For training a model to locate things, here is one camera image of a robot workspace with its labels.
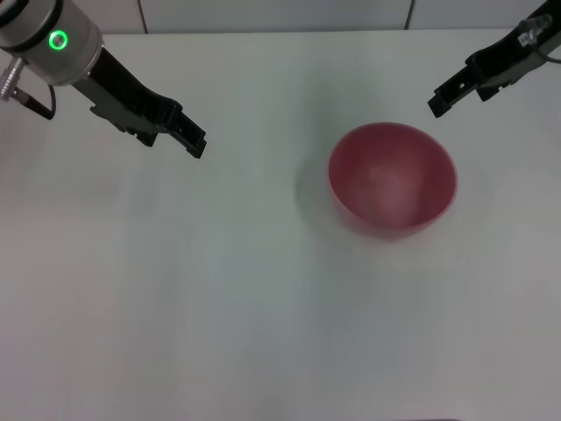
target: metal cylinder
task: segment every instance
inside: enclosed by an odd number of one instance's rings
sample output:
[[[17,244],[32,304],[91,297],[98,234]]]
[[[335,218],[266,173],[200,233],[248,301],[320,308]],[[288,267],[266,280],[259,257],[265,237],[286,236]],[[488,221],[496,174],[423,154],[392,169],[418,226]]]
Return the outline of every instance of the metal cylinder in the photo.
[[[0,99],[8,101],[18,86],[19,76],[25,67],[25,60],[21,57],[14,57],[11,59],[10,66],[8,66],[2,76],[0,77]]]
[[[103,39],[72,0],[11,3],[11,8],[0,10],[0,48],[24,58],[51,85],[72,84],[88,76],[102,51]]]

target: bowl rim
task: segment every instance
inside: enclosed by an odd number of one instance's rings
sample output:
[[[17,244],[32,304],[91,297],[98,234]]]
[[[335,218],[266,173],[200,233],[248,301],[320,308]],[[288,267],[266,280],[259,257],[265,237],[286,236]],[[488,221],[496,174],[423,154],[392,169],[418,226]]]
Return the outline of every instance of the bowl rim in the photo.
[[[450,162],[451,164],[451,168],[452,168],[452,173],[454,175],[454,191],[451,195],[450,201],[448,202],[448,204],[437,214],[435,215],[433,218],[428,219],[426,221],[423,221],[419,224],[414,224],[414,225],[407,225],[407,226],[403,226],[400,228],[387,228],[386,226],[383,225],[378,225],[378,224],[374,224],[372,222],[369,222],[367,220],[365,220],[364,218],[362,218],[360,215],[358,215],[356,212],[354,212],[353,210],[350,210],[349,207],[344,203],[344,201],[341,199],[341,197],[339,197],[339,195],[337,194],[337,192],[335,191],[335,189],[333,188],[333,183],[331,182],[331,163],[333,162],[334,156],[337,153],[338,150],[340,150],[340,148],[342,147],[342,145],[345,143],[345,141],[348,141],[348,139],[352,136],[352,134],[354,134],[355,132],[358,132],[360,130],[366,129],[367,127],[374,127],[374,126],[383,126],[383,125],[391,125],[391,126],[400,126],[402,128],[407,128],[408,130],[412,130],[414,132],[417,132],[419,134],[422,134],[422,136],[424,136],[425,138],[431,140],[439,149],[442,153],[444,153],[444,156],[448,159],[448,162]],[[352,129],[350,132],[346,133],[335,145],[335,147],[333,148],[333,151],[331,151],[330,154],[330,159],[327,165],[327,177],[330,183],[330,190],[331,190],[331,194],[333,196],[335,196],[335,198],[337,199],[337,202],[344,208],[344,211],[347,212],[349,215],[352,215],[354,218],[356,218],[361,224],[367,225],[367,226],[371,226],[373,228],[378,228],[378,229],[385,229],[385,230],[389,230],[389,231],[393,231],[393,232],[403,232],[403,231],[409,231],[409,230],[414,230],[415,228],[419,228],[419,227],[424,227],[424,226],[428,226],[433,224],[434,222],[436,222],[439,218],[441,218],[443,216],[444,213],[446,213],[450,207],[453,205],[454,201],[456,200],[456,195],[458,194],[458,170],[456,169],[456,164],[454,163],[454,160],[452,159],[451,155],[448,153],[448,151],[444,148],[444,146],[442,146],[442,144],[436,140],[435,138],[433,138],[432,136],[430,136],[427,132],[424,132],[421,129],[417,129],[416,127],[413,127],[411,125],[405,125],[403,123],[393,123],[393,122],[379,122],[379,123],[368,123],[366,125],[361,125],[359,127],[356,127],[354,129]]]

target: plastic bowl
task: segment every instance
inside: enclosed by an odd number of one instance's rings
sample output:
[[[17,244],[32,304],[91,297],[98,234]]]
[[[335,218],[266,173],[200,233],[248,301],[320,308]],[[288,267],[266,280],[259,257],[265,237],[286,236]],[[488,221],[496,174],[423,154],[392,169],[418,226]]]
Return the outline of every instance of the plastic bowl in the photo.
[[[435,222],[458,187],[440,144],[396,123],[365,125],[344,136],[331,155],[329,180],[344,220],[384,237],[411,235]]]

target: green led light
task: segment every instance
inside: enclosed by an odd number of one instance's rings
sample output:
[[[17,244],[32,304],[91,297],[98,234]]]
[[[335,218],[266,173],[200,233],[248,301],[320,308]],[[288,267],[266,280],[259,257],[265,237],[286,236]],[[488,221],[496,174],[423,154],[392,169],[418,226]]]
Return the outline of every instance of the green led light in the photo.
[[[49,37],[49,46],[53,50],[64,50],[68,45],[68,36],[67,33],[64,31],[53,31],[51,32],[51,36]]]

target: white table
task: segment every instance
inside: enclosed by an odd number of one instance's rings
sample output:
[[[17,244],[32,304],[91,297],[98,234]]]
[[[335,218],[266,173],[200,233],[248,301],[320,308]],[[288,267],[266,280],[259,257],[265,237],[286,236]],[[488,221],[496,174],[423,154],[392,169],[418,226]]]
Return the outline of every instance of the white table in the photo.
[[[201,161],[71,88],[51,124],[2,105],[0,418],[558,419],[561,138],[531,97],[559,69],[426,104],[504,34],[107,37],[208,131]],[[341,226],[325,180],[344,133],[388,120],[460,183],[389,244]]]

